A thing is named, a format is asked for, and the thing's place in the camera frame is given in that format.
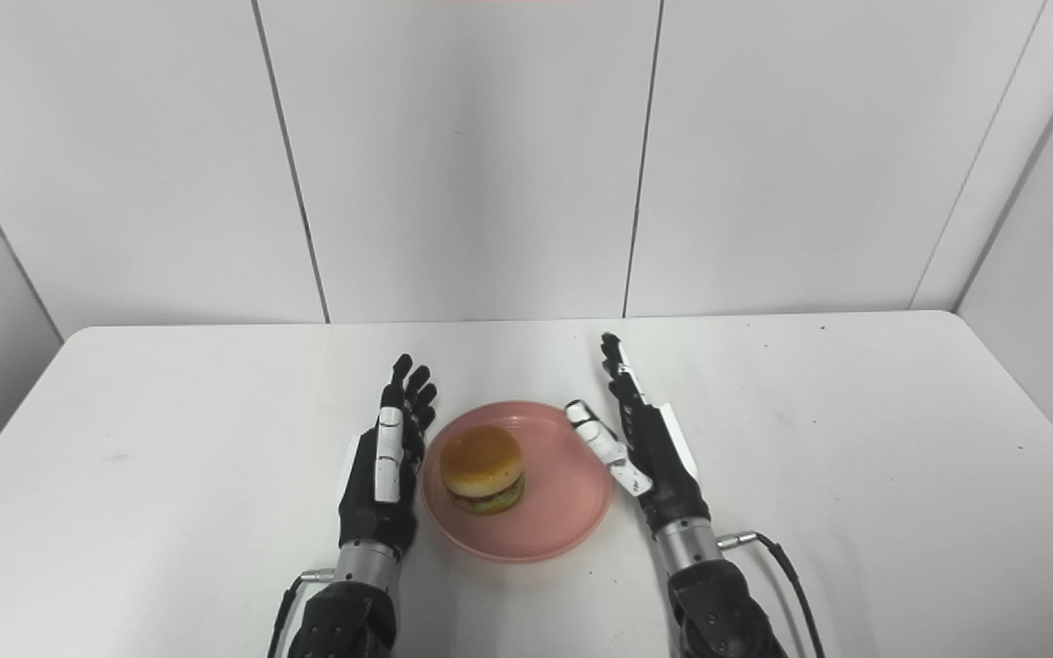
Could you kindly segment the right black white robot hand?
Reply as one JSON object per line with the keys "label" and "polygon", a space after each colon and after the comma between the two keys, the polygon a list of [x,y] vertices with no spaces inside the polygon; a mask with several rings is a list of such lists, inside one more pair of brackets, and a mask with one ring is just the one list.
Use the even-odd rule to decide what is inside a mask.
{"label": "right black white robot hand", "polygon": [[587,401],[563,408],[567,421],[612,479],[638,501],[648,529],[657,534],[691,519],[711,519],[695,468],[687,460],[686,439],[669,407],[649,403],[638,375],[617,334],[601,335],[601,365],[617,401],[622,436],[609,428]]}

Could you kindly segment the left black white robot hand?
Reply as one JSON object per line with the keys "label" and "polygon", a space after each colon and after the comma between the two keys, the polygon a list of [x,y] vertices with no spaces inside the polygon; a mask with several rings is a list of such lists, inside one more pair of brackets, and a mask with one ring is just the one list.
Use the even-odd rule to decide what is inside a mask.
{"label": "left black white robot hand", "polygon": [[360,434],[339,513],[338,546],[378,543],[403,559],[415,540],[415,486],[436,417],[436,387],[425,364],[402,354],[381,391],[375,425]]}

